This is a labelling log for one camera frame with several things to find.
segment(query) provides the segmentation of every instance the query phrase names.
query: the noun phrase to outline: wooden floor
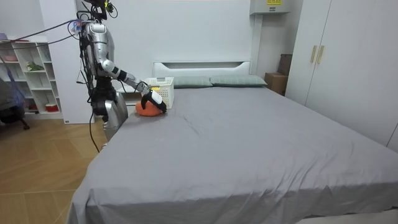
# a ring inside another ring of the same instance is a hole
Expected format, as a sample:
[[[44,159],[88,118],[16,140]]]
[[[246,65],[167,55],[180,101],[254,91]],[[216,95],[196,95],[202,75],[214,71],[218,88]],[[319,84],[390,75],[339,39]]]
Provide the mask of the wooden floor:
[[[70,199],[97,155],[88,124],[62,120],[0,126],[0,223],[62,224]],[[101,123],[92,125],[99,147]]]

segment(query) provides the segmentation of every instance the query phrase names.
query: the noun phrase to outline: cardboard box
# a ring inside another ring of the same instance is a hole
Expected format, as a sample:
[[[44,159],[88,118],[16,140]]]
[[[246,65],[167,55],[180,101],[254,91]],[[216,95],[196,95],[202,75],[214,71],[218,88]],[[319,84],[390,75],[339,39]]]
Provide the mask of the cardboard box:
[[[279,72],[276,73],[266,73],[265,81],[268,84],[267,88],[284,96],[287,86],[287,75],[283,75]]]
[[[292,65],[292,54],[281,54],[278,72],[282,75],[289,75],[290,66]]]

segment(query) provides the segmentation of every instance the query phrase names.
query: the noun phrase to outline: green item on shelf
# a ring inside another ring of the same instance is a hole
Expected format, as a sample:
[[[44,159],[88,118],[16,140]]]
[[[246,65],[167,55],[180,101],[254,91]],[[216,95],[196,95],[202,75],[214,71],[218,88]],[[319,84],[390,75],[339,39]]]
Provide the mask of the green item on shelf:
[[[26,66],[28,71],[41,71],[44,70],[44,68],[40,65],[37,65],[34,62],[27,62],[27,66]]]

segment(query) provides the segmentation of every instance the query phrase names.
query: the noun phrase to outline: cabinet handle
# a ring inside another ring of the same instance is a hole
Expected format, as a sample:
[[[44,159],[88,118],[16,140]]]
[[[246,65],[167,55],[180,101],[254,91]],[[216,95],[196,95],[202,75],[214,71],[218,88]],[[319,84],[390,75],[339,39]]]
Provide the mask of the cabinet handle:
[[[317,64],[321,64],[321,59],[322,59],[322,55],[323,55],[323,49],[325,48],[324,45],[321,46],[321,49],[319,50],[319,54],[318,54],[318,59],[317,59]]]
[[[317,47],[316,45],[313,46],[312,49],[312,55],[311,55],[311,63],[313,63],[313,59],[315,58],[315,53],[317,52]]]

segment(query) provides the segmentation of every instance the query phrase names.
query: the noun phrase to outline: white wardrobe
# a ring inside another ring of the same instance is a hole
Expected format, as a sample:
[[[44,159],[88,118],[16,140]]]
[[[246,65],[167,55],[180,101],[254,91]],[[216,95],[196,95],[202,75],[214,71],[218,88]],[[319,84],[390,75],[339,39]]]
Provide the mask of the white wardrobe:
[[[286,97],[398,152],[397,12],[398,0],[304,0]]]

